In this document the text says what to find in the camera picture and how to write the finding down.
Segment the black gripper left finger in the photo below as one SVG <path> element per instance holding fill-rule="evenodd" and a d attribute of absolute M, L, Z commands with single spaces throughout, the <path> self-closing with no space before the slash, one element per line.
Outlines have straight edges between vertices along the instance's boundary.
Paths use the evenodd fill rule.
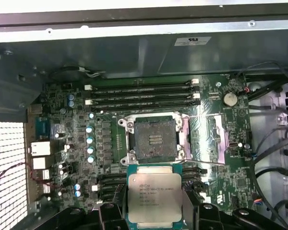
<path fill-rule="evenodd" d="M 27 215 L 14 226 L 15 230 L 125 230 L 127 222 L 122 211 L 126 206 L 126 185 L 119 185 L 112 202 L 96 205 L 86 212 L 79 207 L 57 211 L 54 206 L 42 206 L 40 212 Z"/>

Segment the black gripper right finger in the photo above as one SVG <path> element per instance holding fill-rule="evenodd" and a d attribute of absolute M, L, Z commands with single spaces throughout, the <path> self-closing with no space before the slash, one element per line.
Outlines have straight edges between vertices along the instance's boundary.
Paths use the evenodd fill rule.
<path fill-rule="evenodd" d="M 238 208 L 226 214 L 213 204 L 202 203 L 191 186 L 182 188 L 182 218 L 189 230 L 285 229 L 252 209 Z"/>

